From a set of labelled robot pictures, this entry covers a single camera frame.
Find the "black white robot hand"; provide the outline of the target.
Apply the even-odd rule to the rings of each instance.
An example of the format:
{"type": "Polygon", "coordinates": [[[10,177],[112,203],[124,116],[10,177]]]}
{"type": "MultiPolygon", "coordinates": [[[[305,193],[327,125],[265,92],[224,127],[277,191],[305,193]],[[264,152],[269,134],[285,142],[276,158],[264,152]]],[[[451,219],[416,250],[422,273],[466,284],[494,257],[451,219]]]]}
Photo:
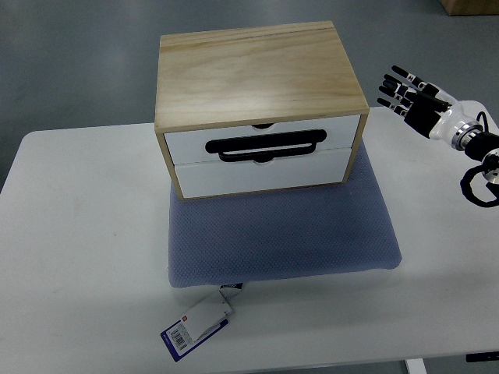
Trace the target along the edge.
{"type": "Polygon", "coordinates": [[[468,116],[461,101],[418,76],[393,65],[384,75],[377,103],[402,117],[427,139],[442,140],[463,151],[471,138],[488,129],[486,123],[468,116]]]}

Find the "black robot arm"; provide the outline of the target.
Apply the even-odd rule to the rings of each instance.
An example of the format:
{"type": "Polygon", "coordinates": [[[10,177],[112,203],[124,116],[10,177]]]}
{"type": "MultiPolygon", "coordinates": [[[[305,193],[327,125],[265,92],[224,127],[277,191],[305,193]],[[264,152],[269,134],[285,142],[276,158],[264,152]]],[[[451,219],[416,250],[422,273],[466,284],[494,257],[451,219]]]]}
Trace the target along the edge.
{"type": "Polygon", "coordinates": [[[476,119],[461,125],[454,133],[451,145],[464,151],[479,164],[470,168],[460,181],[462,195],[471,203],[482,208],[498,206],[498,135],[489,131],[487,113],[480,111],[476,119]],[[483,201],[472,190],[472,180],[482,175],[486,188],[495,199],[483,201]]]}

